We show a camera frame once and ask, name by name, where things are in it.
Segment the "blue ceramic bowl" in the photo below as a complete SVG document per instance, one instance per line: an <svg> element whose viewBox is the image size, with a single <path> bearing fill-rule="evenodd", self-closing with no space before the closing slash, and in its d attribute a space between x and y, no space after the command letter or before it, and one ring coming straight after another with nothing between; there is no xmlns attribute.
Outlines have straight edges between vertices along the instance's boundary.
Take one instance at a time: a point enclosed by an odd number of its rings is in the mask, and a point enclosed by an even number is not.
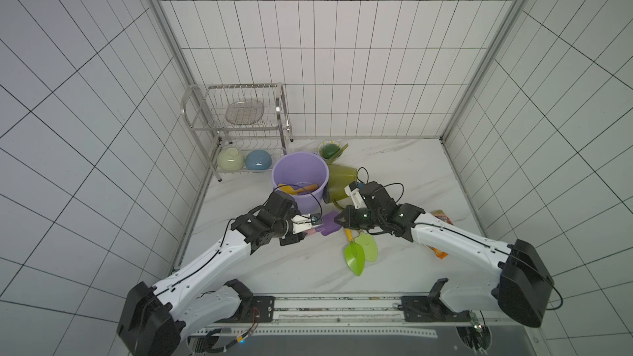
<svg viewBox="0 0 633 356"><path fill-rule="evenodd" d="M272 156L265 150L254 150L245 159L245 166L249 171L266 171L271 168Z"/></svg>

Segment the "purple plastic bucket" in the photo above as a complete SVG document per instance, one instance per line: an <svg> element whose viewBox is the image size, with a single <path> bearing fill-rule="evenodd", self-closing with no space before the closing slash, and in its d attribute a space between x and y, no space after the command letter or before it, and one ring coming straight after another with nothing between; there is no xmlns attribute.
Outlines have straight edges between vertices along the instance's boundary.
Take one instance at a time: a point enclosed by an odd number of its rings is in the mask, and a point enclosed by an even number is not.
<svg viewBox="0 0 633 356"><path fill-rule="evenodd" d="M311 194L292 195L301 214L313 214L321 211L323 192L329 181L326 162L316 153L296 152L280 158L272 168L273 187L278 184L306 186L318 184L320 187Z"/></svg>

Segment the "glass plate on rack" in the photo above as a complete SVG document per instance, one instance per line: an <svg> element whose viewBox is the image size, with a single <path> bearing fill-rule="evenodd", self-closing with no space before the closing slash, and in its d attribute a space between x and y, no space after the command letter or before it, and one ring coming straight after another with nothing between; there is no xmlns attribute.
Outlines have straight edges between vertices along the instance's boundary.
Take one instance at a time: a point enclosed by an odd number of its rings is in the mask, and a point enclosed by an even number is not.
<svg viewBox="0 0 633 356"><path fill-rule="evenodd" d="M231 125L255 125L265 113L265 105L259 100L242 100L231 103L226 110L225 119Z"/></svg>

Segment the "steel dish rack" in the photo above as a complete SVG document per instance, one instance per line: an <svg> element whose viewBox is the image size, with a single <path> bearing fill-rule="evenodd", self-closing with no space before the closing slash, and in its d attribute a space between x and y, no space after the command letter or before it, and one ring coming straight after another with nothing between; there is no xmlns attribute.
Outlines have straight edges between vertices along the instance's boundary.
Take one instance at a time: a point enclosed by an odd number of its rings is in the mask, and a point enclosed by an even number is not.
<svg viewBox="0 0 633 356"><path fill-rule="evenodd" d="M248 99L264 103L262 119L255 125L229 124L225 119L227 107ZM244 156L265 150L275 161L290 152L294 141L283 83L190 85L181 97L181 118L218 181L228 173L217 164L223 148L237 148Z"/></svg>

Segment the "small floral bowl green inside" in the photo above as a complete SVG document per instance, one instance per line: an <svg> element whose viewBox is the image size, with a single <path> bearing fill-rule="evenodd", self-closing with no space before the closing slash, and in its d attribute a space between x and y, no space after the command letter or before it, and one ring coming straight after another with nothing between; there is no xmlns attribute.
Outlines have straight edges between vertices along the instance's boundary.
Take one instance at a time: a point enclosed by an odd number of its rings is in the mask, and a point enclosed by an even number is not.
<svg viewBox="0 0 633 356"><path fill-rule="evenodd" d="M348 144L341 145L336 141L325 141L317 150L317 154L327 163L334 163L349 147Z"/></svg>

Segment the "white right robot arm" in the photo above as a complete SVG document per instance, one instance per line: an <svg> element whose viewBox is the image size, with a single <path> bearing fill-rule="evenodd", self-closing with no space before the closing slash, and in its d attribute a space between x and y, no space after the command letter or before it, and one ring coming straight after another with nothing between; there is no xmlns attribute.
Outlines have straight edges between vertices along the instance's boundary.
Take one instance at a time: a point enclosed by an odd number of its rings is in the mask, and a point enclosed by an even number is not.
<svg viewBox="0 0 633 356"><path fill-rule="evenodd" d="M422 208L398 204L375 181L353 181L345 193L353 204L336 217L341 227L433 247L474 268L468 280L436 281L430 297L442 306L455 313L502 312L523 326L541 327L556 287L532 244L523 240L508 244L450 225Z"/></svg>

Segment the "metal base rail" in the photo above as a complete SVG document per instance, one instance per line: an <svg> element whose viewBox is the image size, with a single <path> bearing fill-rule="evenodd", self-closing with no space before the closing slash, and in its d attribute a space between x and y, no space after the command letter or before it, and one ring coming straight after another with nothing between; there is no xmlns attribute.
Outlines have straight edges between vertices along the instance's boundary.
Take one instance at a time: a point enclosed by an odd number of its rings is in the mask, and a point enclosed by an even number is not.
<svg viewBox="0 0 633 356"><path fill-rule="evenodd" d="M440 329L515 328L501 312L468 311L445 318L415 315L419 294L278 293L242 299L230 289L204 293L178 321L182 340L218 336L411 336L437 338Z"/></svg>

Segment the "purple toy shovel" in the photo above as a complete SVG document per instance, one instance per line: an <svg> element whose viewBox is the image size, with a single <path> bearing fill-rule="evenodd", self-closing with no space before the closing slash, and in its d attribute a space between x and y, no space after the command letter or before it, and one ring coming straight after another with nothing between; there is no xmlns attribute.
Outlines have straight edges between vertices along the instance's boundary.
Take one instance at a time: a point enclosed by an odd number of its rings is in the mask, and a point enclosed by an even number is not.
<svg viewBox="0 0 633 356"><path fill-rule="evenodd" d="M308 236L320 234L323 237L327 237L335 232L338 232L342 229L341 225L335 222L335 218L338 216L338 214L339 213L336 211L325 214L322 218L322 224L315 228L309 229L306 234Z"/></svg>

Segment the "light green trowel wooden handle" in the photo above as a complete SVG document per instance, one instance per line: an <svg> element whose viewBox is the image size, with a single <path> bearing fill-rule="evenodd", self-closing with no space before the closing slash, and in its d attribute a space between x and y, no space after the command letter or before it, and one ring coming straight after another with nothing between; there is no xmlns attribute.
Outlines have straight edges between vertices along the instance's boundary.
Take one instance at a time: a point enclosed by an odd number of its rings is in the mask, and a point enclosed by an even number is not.
<svg viewBox="0 0 633 356"><path fill-rule="evenodd" d="M355 243L360 245L364 250L364 257L366 261L375 262L378 258L378 247L371 234L361 232L356 239Z"/></svg>

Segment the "pale green ceramic bowl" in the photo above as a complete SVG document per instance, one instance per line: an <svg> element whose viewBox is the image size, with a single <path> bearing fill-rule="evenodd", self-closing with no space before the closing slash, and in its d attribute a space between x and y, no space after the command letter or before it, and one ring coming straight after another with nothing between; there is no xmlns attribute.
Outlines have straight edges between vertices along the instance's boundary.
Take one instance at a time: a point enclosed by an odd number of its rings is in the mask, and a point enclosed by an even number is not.
<svg viewBox="0 0 633 356"><path fill-rule="evenodd" d="M244 155L234 147L223 148L218 157L217 164L224 171L240 171L245 166Z"/></svg>

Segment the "bright green trowel yellow handle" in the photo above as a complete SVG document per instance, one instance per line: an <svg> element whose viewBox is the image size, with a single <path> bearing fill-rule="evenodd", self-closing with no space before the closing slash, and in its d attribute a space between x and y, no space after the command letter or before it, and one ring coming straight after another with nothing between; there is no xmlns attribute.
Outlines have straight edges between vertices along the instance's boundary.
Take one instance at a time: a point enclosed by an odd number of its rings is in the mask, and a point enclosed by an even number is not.
<svg viewBox="0 0 633 356"><path fill-rule="evenodd" d="M345 229L345 235L349 245L344 250L346 265L356 276L361 276L364 271L365 254L364 248L354 241L351 230Z"/></svg>

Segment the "yellow toy shovel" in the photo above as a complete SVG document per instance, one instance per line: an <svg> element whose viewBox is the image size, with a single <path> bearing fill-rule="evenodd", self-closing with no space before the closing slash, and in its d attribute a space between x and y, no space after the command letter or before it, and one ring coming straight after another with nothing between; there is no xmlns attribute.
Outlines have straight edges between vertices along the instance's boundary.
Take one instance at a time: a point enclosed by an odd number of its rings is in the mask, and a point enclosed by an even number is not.
<svg viewBox="0 0 633 356"><path fill-rule="evenodd" d="M278 184L277 191L284 192L290 195L311 194L319 189L319 185L314 183L306 186Z"/></svg>

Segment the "olive green watering can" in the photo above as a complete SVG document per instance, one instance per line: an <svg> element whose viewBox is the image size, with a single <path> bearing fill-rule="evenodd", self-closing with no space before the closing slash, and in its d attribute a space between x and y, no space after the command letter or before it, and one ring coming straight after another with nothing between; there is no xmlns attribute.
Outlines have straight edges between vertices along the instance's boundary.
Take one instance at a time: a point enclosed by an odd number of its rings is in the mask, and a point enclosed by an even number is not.
<svg viewBox="0 0 633 356"><path fill-rule="evenodd" d="M329 181L323 192L323 201L326 204L333 204L336 209L342 211L344 208L340 202L348 198L345 188L352 182L357 181L358 169L350 166L336 164L328 165Z"/></svg>

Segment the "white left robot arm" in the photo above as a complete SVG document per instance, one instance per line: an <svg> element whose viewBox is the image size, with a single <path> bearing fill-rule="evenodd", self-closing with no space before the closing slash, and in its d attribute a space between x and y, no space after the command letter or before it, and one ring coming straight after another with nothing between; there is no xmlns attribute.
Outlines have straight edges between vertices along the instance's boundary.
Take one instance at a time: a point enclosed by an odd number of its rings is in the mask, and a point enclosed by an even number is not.
<svg viewBox="0 0 633 356"><path fill-rule="evenodd" d="M291 195L271 192L264 204L230 220L221 239L191 263L154 285L141 281L131 288L117 335L130 354L171 355L204 326L242 315L249 309L249 288L231 280L208 293L209 285L274 238L301 242L295 227L310 227L320 217L301 214Z"/></svg>

